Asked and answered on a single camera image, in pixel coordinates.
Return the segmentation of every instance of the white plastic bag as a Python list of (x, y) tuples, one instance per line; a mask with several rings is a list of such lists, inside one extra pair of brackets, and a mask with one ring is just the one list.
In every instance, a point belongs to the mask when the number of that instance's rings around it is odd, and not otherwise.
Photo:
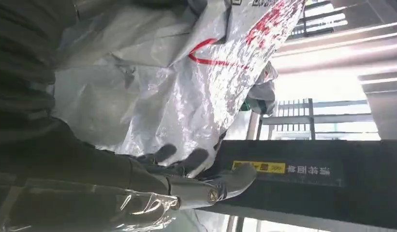
[[(185, 159), (195, 148), (207, 149), (211, 155), (201, 167), (206, 168), (215, 157), (212, 147), (232, 124), (271, 54), (297, 23), (303, 4), (303, 0), (235, 0), (233, 4), (202, 0), (191, 8), (165, 10), (131, 3), (117, 6), (66, 32), (56, 92), (65, 92), (59, 79), (70, 82), (81, 76), (86, 82), (75, 83), (77, 91), (68, 94), (75, 98), (72, 102), (94, 109), (57, 102), (55, 115), (79, 138), (118, 153), (141, 155), (166, 143), (176, 145), (177, 155), (164, 164)], [(115, 78), (125, 85), (125, 75), (118, 73), (134, 76), (137, 97), (117, 93), (117, 88), (126, 89), (116, 86), (118, 82), (100, 90), (89, 87)], [(94, 97), (83, 95), (87, 88)], [(64, 96), (56, 94), (56, 98), (61, 101)], [(117, 105), (116, 112), (112, 105)], [(96, 123), (86, 122), (95, 118)], [(114, 139), (106, 138), (106, 125), (120, 129), (111, 130), (117, 132), (109, 135)]]

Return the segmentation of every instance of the chinese characters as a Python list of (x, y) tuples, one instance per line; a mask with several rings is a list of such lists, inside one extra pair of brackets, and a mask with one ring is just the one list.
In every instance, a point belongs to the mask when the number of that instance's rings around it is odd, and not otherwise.
[(298, 174), (310, 174), (310, 175), (326, 175), (330, 176), (331, 171), (328, 167), (316, 167), (316, 166), (293, 166), (288, 165), (288, 173), (298, 173)]

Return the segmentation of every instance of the yellow label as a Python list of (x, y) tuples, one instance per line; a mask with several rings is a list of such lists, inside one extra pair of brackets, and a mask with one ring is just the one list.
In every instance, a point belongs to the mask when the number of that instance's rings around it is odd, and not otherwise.
[(258, 172), (261, 173), (285, 174), (285, 163), (234, 161), (233, 170), (243, 163), (250, 163)]

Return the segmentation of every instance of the window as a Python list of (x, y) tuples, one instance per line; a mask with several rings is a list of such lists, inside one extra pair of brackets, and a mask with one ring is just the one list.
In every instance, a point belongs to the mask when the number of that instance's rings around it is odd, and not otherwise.
[(334, 27), (348, 24), (341, 9), (335, 9), (330, 0), (308, 0), (304, 12), (290, 39), (311, 37), (334, 32)]

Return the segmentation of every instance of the metal bolt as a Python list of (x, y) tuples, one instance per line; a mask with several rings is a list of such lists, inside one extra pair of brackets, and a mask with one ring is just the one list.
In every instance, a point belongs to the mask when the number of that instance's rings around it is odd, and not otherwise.
[(208, 194), (208, 200), (211, 204), (215, 204), (218, 200), (218, 191), (215, 189), (210, 190), (210, 193)]

